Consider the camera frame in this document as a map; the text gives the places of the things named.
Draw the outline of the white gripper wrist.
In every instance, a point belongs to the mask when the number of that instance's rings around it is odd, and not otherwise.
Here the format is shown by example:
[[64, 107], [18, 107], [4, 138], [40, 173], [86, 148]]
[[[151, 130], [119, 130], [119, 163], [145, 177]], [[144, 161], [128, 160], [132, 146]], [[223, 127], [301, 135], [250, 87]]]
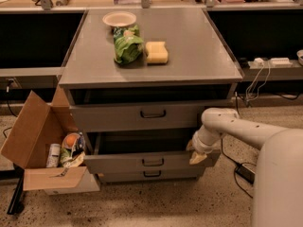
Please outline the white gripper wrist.
[[207, 154], [211, 153], [218, 147], [221, 140], [221, 135], [214, 131], [198, 130], [192, 138], [188, 141], [186, 150], [191, 151], [192, 155], [189, 159], [189, 163], [198, 165], [207, 158]]

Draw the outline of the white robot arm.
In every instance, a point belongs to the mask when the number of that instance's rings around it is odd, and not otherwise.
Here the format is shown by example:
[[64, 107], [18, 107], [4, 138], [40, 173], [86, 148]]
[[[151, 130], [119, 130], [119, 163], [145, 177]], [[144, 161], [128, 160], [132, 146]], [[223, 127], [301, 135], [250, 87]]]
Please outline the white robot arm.
[[303, 227], [303, 130], [243, 120], [237, 111], [209, 108], [187, 144], [189, 162], [202, 162], [227, 134], [259, 150], [252, 227]]

